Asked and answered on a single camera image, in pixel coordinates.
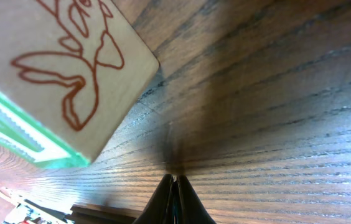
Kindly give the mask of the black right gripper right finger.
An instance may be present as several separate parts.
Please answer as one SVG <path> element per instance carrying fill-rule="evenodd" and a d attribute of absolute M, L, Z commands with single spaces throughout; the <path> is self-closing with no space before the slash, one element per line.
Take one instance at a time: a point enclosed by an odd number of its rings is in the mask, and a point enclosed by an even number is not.
<path fill-rule="evenodd" d="M 185 175 L 178 175 L 175 193 L 175 222 L 181 224 L 215 224 Z"/>

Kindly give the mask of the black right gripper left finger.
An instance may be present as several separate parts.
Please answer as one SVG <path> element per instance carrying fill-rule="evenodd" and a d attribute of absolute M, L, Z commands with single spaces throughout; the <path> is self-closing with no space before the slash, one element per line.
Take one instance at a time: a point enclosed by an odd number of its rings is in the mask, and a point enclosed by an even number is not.
<path fill-rule="evenodd" d="M 171 174 L 163 176 L 142 214 L 135 219 L 133 224 L 171 224 L 174 222 L 173 182 Z"/>

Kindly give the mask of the yellow green picture block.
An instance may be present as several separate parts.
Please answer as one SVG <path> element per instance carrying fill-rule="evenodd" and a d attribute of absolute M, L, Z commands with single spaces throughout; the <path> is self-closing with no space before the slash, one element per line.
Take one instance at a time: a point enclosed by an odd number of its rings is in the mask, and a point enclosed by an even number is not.
<path fill-rule="evenodd" d="M 158 69 L 111 1 L 0 1 L 0 145 L 89 166 Z"/>

